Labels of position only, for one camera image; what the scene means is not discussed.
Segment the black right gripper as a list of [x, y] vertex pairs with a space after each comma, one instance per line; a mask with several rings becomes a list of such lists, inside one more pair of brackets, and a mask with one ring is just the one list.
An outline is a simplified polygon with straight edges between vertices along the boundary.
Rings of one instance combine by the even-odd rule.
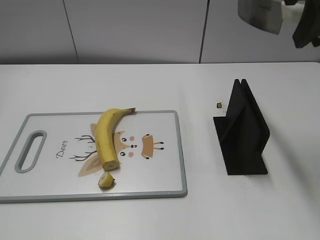
[[292, 35], [297, 49], [312, 43], [314, 48], [320, 46], [320, 1], [305, 0], [304, 8], [297, 27]]

